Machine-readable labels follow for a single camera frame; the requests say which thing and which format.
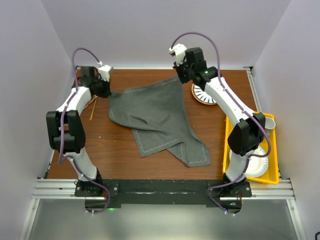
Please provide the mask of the grey cloth napkin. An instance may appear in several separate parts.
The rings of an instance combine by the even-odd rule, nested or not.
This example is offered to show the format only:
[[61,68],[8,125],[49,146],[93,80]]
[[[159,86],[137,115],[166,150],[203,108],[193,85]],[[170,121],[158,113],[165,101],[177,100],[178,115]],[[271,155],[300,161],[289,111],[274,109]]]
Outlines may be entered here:
[[108,115],[114,123],[132,129],[141,157],[167,150],[188,167],[211,164],[208,148],[190,127],[177,76],[114,91]]

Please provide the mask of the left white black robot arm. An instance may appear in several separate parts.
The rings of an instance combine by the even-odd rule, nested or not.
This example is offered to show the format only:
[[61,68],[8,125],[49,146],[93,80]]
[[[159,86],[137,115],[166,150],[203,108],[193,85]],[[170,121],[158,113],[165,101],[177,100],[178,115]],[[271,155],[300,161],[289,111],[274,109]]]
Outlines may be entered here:
[[110,77],[113,67],[100,63],[99,67],[79,66],[71,92],[65,102],[55,111],[46,113],[49,145],[58,151],[58,163],[68,159],[78,176],[77,189],[91,196],[103,195],[104,187],[99,170],[86,151],[86,134],[81,113],[94,97],[108,98],[111,95]]

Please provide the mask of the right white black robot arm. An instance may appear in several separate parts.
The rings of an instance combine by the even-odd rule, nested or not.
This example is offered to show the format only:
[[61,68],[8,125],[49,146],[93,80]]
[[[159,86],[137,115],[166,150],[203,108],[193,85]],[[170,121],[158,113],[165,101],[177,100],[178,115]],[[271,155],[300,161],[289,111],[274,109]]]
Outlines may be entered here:
[[229,118],[233,129],[227,138],[227,144],[232,152],[231,159],[222,185],[215,185],[208,190],[223,189],[230,197],[235,196],[246,178],[249,162],[253,157],[265,158],[269,152],[257,154],[255,150],[268,137],[265,131],[266,118],[263,113],[254,112],[245,105],[228,86],[222,77],[219,66],[208,67],[201,48],[187,48],[177,44],[169,49],[175,57],[173,68],[181,83],[192,81],[209,95]]

